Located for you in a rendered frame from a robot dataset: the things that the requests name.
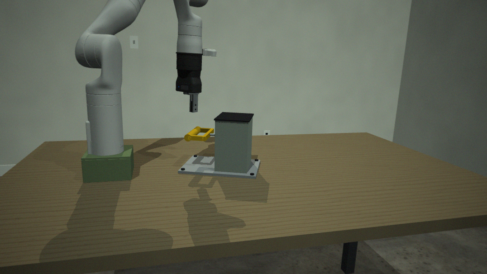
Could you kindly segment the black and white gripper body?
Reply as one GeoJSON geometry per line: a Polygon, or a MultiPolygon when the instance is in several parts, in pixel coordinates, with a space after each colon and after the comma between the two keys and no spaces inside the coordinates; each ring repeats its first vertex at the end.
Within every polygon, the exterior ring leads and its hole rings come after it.
{"type": "Polygon", "coordinates": [[[178,35],[176,91],[201,93],[202,55],[216,56],[216,50],[203,48],[201,36],[178,35]]]}

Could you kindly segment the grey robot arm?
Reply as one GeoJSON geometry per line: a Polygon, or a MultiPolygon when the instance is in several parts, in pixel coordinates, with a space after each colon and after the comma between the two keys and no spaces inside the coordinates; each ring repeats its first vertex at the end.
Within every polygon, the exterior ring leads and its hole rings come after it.
{"type": "MultiPolygon", "coordinates": [[[[178,35],[201,36],[201,17],[190,6],[202,7],[209,0],[173,0],[178,35]]],[[[122,47],[115,34],[131,25],[145,0],[108,0],[93,23],[79,37],[76,60],[82,66],[101,69],[86,84],[88,154],[110,156],[124,151],[121,103],[122,47]]]]}

